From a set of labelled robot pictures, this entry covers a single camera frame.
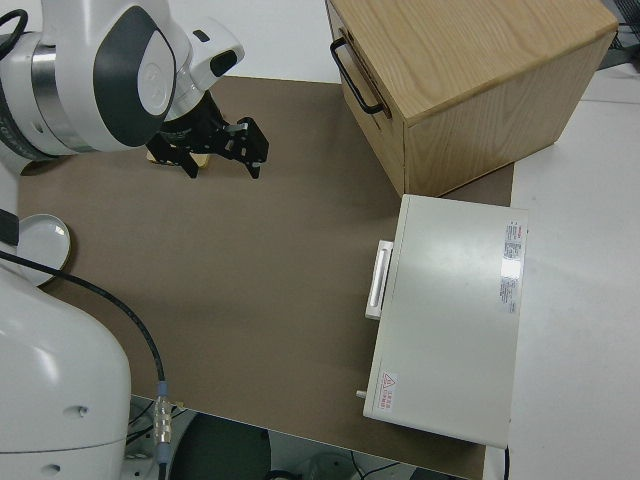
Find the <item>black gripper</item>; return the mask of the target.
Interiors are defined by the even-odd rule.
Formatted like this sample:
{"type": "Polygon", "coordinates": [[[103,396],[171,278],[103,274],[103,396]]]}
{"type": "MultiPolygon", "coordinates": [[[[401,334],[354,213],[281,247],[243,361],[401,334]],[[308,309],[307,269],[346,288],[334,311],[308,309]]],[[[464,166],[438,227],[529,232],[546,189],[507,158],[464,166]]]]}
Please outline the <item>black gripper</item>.
{"type": "Polygon", "coordinates": [[[224,126],[223,116],[212,96],[203,96],[191,111],[164,122],[146,147],[153,162],[179,166],[190,178],[196,178],[199,166],[192,153],[212,153],[218,131],[219,155],[241,163],[252,179],[258,179],[261,167],[267,161],[268,140],[251,117],[224,126]]]}

